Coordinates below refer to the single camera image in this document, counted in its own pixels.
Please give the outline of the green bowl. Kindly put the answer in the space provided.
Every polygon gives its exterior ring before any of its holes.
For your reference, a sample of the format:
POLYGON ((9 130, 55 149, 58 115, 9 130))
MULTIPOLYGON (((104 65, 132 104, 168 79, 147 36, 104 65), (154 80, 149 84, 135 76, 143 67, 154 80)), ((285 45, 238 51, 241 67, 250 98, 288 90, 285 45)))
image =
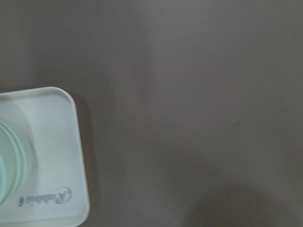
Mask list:
POLYGON ((34 151, 28 135, 13 122, 0 120, 0 205, 9 203, 29 176, 34 151))

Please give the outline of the beige rabbit serving tray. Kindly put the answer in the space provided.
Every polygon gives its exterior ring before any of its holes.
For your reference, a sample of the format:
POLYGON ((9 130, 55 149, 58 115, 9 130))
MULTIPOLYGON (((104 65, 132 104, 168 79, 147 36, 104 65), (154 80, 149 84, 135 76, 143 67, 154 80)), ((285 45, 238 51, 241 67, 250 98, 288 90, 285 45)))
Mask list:
POLYGON ((5 92, 0 115, 30 138, 35 159, 19 194, 0 210, 3 227, 77 227, 90 204, 76 105, 57 87, 5 92))

